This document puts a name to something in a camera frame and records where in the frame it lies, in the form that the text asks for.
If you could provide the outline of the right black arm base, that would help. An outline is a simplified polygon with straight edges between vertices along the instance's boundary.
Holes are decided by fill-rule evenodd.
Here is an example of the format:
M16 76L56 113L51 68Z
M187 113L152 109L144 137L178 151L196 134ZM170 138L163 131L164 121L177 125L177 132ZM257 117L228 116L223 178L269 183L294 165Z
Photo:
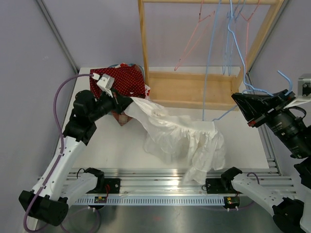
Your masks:
M231 188L227 188L222 184L220 178L207 178L206 190L208 194L234 194L235 191Z

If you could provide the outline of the white ruffled garment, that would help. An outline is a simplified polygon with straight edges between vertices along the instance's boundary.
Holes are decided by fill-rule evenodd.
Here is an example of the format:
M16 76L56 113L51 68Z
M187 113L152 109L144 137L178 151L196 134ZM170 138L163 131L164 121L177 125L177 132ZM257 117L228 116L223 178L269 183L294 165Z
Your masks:
M146 130L144 150L167 164L185 160L188 169L183 183L204 184L208 172L224 168L225 140L214 122L171 115L167 108L147 99L132 100L124 112Z

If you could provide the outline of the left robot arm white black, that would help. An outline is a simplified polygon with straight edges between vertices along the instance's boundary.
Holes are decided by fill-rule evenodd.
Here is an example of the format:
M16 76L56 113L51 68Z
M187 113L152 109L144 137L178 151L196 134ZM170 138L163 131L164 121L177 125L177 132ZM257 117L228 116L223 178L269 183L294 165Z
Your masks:
M97 129L95 122L111 111L123 112L132 101L117 91L111 95L103 92L99 99L89 90L76 94L69 121L60 134L60 148L32 190L23 190L18 198L26 216L59 226L69 208L83 195L109 192L104 172L92 167L66 189L63 189L63 184L94 135Z

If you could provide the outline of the light blue hanger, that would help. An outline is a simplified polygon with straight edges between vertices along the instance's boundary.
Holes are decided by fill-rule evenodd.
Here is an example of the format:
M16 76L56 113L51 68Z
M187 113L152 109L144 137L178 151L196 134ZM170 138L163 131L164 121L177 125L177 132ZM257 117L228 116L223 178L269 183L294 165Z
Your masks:
M216 22L214 22L214 25L213 25L213 29L212 29L212 36L211 36L211 41L210 41L210 47L212 46L212 43L213 43L213 38L214 38L214 32L215 32L215 27L216 27L216 23L217 23L217 15L218 15L218 11L219 11L219 7L220 7L220 4L222 3L222 0L220 0L218 2L218 5L217 5L217 9L216 9ZM243 67L243 70L242 70L242 74L243 74L243 84L245 85L245 89L242 91L241 94L249 94L249 93L256 93L256 92L261 92L261 93L265 93L265 94L268 94L269 96L272 96L272 93L268 92L267 90L265 89L259 89L259 88L255 88L252 84L249 84L246 80L246 61L244 60L242 54L241 54L241 51L240 51L240 48L239 48L239 45L238 45L238 42L237 42L237 39L236 39L236 35L235 35L235 28L234 30L231 30L230 28L230 25L231 25L231 21L235 20L234 16L235 16L235 11L233 11L233 2L232 0L229 0L229 4L230 4L230 11L229 11L229 21L228 21L228 24L227 24L227 31L229 33L232 34L232 38L233 38L233 41L234 41L234 44L236 46L236 50L239 54L239 57L240 57L240 60L242 62L242 67ZM202 121L205 121L205 106L206 106L206 101L205 101L205 97L206 97L206 93L207 93L207 87L206 87L206 84L207 84L207 78L208 78L208 67L209 67L209 62L210 62L210 55L211 55L211 48L209 49L209 52L208 52L208 56L207 56L207 65L206 65L206 72L205 72L205 79L204 79L204 92L203 92L203 97L204 97L204 100L203 100L203 104L202 104ZM289 83L289 90L288 92L286 93L286 95L288 95L292 89L293 89L293 82L291 81L290 78L288 78L285 74L283 74L280 70L277 71L279 75L281 75L284 79L286 79L286 81ZM225 115L227 115L229 112L233 111L235 108L237 108L238 106L237 105L234 105L231 109L227 110L223 115L221 115L219 118L215 118L213 119L212 121L215 121L215 120L220 120L221 118L223 118Z
M226 15L222 72L223 74L227 74L227 75L231 75L233 44L234 44L234 39L231 38L232 34L228 30L228 26L231 23L233 23L233 32L235 32L236 21L237 21L237 18L239 17L239 13L237 13L237 10L238 10L238 7L240 6L240 2L241 1L239 0L235 7L230 8Z
M239 0L235 7L232 7L230 11L227 13L228 24L227 26L232 26L231 30L233 31L234 35L236 32L237 21L242 13L242 10L245 6L245 0L243 3ZM223 52L223 74L231 75L232 71L232 62L233 62L233 54L234 54L234 36L230 31L226 33L226 41L225 41L225 51Z

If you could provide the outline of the red plaid garment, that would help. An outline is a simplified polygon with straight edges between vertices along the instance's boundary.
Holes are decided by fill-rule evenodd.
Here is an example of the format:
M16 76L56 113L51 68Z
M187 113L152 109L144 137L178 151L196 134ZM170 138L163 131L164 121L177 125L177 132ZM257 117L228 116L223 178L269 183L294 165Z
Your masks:
M129 121L131 121L132 117L128 116L124 112L121 112L120 114L116 111L112 111L112 116L115 118L115 120L119 123L120 126L125 125Z

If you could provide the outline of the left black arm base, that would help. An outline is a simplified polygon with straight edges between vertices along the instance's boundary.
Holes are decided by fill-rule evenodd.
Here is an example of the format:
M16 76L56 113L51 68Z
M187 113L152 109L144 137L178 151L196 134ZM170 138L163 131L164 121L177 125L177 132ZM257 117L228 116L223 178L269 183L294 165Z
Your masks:
M99 194L119 194L121 187L120 178L104 178L102 181L99 181L96 188L94 189L95 193Z

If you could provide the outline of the dark red dotted garment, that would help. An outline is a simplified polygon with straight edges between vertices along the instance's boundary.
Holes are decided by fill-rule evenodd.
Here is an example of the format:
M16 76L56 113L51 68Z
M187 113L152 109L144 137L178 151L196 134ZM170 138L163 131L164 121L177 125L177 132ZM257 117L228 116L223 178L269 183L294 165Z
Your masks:
M90 73L97 73L100 76L107 74L113 77L112 87L121 95L129 97L145 98L145 82L142 74L134 67L106 67L91 69Z

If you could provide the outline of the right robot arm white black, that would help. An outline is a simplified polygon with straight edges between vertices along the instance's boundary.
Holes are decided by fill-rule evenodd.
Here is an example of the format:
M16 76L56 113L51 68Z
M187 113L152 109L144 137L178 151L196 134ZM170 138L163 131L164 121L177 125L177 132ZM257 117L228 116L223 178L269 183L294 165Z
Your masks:
M221 175L221 188L225 192L238 192L264 208L274 223L284 233L309 233L311 231L311 128L302 117L291 110L307 112L291 104L295 94L287 89L271 95L232 94L250 127L266 124L274 135L291 152L291 157L302 162L294 167L299 173L301 184L306 188L305 200L291 199L274 194L257 181L251 180L241 170L232 167Z

